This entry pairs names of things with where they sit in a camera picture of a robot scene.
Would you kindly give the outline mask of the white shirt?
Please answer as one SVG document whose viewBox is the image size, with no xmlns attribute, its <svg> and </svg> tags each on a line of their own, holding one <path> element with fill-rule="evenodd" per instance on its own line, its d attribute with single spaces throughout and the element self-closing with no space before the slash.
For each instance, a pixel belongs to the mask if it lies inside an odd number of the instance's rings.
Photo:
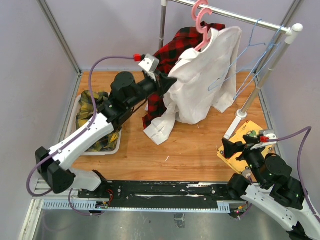
<svg viewBox="0 0 320 240">
<path fill-rule="evenodd" d="M 168 140 L 176 122 L 195 125 L 211 108 L 223 113 L 234 103 L 242 30 L 238 26 L 211 28 L 209 36 L 210 42 L 201 51 L 185 50 L 168 74 L 177 81 L 164 95 L 166 111 L 144 130 L 156 145 Z"/>
</svg>

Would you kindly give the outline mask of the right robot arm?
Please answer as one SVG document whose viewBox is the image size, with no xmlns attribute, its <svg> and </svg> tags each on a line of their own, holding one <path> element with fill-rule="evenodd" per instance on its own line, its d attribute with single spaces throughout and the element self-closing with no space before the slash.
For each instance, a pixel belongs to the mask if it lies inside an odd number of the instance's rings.
<svg viewBox="0 0 320 240">
<path fill-rule="evenodd" d="M 263 155 L 263 150 L 276 144 L 272 133 L 264 136 L 243 136 L 244 142 L 223 138 L 223 155 L 230 159 L 240 153 L 238 161 L 245 161 L 258 186 L 235 173 L 226 185 L 227 196 L 242 199 L 273 218 L 292 240 L 318 240 L 320 221 L 308 204 L 302 182 L 291 176 L 293 169 L 277 154 Z"/>
</svg>

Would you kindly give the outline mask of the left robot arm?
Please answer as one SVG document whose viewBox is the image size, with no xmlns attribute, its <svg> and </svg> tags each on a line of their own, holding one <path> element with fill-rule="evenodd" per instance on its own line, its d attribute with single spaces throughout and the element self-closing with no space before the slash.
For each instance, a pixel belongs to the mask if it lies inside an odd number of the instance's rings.
<svg viewBox="0 0 320 240">
<path fill-rule="evenodd" d="M 152 94 L 164 95 L 177 82 L 156 71 L 136 82 L 132 73 L 123 71 L 111 84 L 108 99 L 93 112 L 92 118 L 61 143 L 50 149 L 36 150 L 37 170 L 51 191 L 60 194 L 75 187 L 89 190 L 96 198 L 107 193 L 107 185 L 97 171 L 72 167 L 82 153 L 101 138 L 115 132 L 133 115 L 133 108 Z"/>
</svg>

